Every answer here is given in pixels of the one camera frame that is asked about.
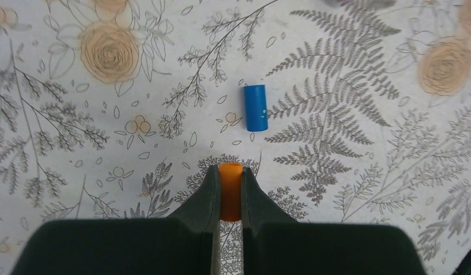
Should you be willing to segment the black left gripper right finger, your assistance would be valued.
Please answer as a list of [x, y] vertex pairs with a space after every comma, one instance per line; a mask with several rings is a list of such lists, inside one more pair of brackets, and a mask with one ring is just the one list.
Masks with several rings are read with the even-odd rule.
[[389, 225], [301, 223], [245, 168], [241, 178], [244, 274], [424, 274], [415, 246]]

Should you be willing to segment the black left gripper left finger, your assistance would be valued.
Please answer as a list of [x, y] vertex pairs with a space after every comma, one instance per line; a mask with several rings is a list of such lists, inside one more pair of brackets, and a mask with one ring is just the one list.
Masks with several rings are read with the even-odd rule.
[[165, 218], [68, 219], [40, 226], [13, 274], [218, 274], [221, 181], [211, 166], [199, 189]]

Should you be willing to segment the orange pen cap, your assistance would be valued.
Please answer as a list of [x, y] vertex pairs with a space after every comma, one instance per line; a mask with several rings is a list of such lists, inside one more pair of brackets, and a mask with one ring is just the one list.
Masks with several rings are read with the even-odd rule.
[[243, 166], [239, 163], [219, 165], [221, 181], [220, 219], [226, 222], [241, 220], [241, 178]]

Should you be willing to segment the blue pen cap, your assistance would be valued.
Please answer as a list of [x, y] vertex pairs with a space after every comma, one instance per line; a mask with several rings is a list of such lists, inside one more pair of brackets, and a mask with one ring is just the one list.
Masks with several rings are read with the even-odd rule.
[[268, 130], [265, 85], [245, 86], [244, 105], [246, 129], [250, 132], [262, 132]]

